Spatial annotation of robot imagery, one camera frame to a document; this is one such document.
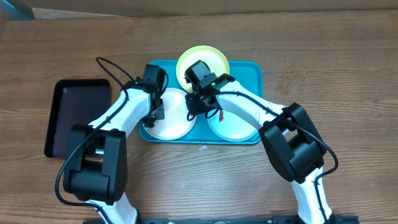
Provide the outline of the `white plate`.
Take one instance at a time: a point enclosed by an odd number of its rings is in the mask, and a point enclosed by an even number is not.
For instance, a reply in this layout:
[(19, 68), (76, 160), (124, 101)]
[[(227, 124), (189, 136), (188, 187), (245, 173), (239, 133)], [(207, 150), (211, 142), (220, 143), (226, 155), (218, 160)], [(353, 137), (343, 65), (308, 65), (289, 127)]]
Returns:
[(153, 128), (139, 126), (142, 136), (148, 134), (155, 140), (172, 141), (184, 137), (194, 127), (196, 119), (187, 119), (186, 92), (178, 88), (167, 88), (161, 96), (164, 104), (164, 119), (157, 120)]

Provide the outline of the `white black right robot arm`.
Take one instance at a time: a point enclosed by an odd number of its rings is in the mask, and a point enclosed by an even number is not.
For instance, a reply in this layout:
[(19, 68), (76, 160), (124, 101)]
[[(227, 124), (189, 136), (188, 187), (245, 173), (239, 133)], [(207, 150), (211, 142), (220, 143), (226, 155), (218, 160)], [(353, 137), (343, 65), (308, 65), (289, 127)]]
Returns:
[(245, 89), (232, 76), (185, 75), (193, 88), (187, 95), (190, 115), (218, 109), (235, 114), (258, 130), (271, 165), (292, 184), (302, 223), (334, 223), (322, 178), (323, 156), (331, 149), (323, 142), (304, 108), (271, 103)]

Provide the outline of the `yellow-green plate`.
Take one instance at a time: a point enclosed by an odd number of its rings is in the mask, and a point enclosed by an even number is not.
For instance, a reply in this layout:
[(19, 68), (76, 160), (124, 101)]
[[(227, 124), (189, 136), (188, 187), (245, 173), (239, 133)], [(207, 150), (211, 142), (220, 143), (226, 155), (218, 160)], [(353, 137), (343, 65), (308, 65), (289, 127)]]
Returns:
[(193, 88), (192, 84), (187, 83), (185, 79), (185, 71), (198, 60), (205, 62), (209, 66), (210, 71), (218, 77), (224, 73), (229, 74), (229, 62), (218, 49), (207, 45), (192, 47), (181, 54), (176, 65), (177, 81), (188, 93), (192, 93)]

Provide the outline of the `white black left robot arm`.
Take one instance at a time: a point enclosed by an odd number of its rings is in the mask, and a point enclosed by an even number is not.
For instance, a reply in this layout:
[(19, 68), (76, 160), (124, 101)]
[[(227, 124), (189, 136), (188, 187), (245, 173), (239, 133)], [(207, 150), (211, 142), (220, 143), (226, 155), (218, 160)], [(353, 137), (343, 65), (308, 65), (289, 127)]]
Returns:
[(93, 207), (103, 223), (136, 223), (138, 211), (125, 193), (126, 139), (138, 123), (153, 124), (161, 114), (161, 96), (168, 81), (129, 81), (119, 98), (88, 125), (74, 125), (67, 156), (55, 181), (55, 193), (65, 205)]

